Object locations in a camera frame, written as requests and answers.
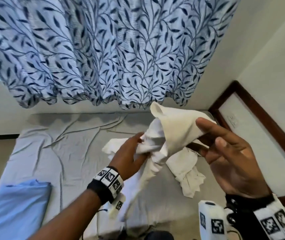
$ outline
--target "white wall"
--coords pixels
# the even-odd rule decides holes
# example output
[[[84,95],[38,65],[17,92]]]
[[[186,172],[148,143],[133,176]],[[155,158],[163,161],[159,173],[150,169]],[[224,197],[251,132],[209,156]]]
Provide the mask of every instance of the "white wall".
[[[208,109],[228,84],[239,76],[284,20],[285,0],[241,0],[226,35],[218,45],[185,109]],[[177,107],[170,98],[164,101],[164,105]],[[121,111],[116,101],[98,107],[89,101],[74,105],[59,101],[50,106],[39,103],[32,109],[23,109],[0,82],[0,134],[19,133],[27,117],[33,113],[115,111]]]
[[[285,132],[285,22],[237,78]],[[227,120],[239,123],[232,130],[247,140],[263,175],[278,196],[285,195],[285,153],[245,104],[232,95],[220,108]]]

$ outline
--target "right hand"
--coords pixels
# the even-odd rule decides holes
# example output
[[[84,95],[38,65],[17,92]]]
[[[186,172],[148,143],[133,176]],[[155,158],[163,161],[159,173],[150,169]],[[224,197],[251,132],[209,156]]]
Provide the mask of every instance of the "right hand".
[[[199,140],[209,149],[196,143],[190,143],[187,147],[206,159],[225,193],[247,198],[270,195],[248,142],[204,118],[198,118],[196,125],[205,133]]]

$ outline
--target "left hand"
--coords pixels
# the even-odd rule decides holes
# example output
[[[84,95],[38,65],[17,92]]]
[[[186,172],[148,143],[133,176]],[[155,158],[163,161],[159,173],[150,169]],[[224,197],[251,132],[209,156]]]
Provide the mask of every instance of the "left hand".
[[[133,160],[133,155],[136,152],[137,144],[141,143],[140,137],[143,134],[143,132],[139,132],[125,141],[125,143],[114,155],[112,161],[109,163],[109,166],[115,167],[118,170],[118,173],[123,181],[138,172],[148,157],[148,154],[145,153],[137,155],[136,160]]]

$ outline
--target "curtain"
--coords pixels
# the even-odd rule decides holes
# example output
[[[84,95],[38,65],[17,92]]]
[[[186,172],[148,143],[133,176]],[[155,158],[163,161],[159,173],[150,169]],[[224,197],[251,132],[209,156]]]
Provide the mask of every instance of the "curtain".
[[[239,1],[0,0],[0,79],[24,108],[185,105]]]

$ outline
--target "mattress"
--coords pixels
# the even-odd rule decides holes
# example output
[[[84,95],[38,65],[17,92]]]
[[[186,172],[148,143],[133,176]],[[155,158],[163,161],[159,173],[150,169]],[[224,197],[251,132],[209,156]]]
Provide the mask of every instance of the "mattress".
[[[52,183],[52,193],[43,224],[67,207],[87,187],[96,173],[110,162],[101,149],[111,138],[127,138],[145,131],[151,113],[38,114],[17,138],[0,179],[0,185],[29,179]],[[193,199],[182,189],[167,166],[140,193],[126,222],[98,212],[84,232],[84,239],[198,216],[202,199],[224,203],[223,193],[203,158],[197,168],[207,179]]]

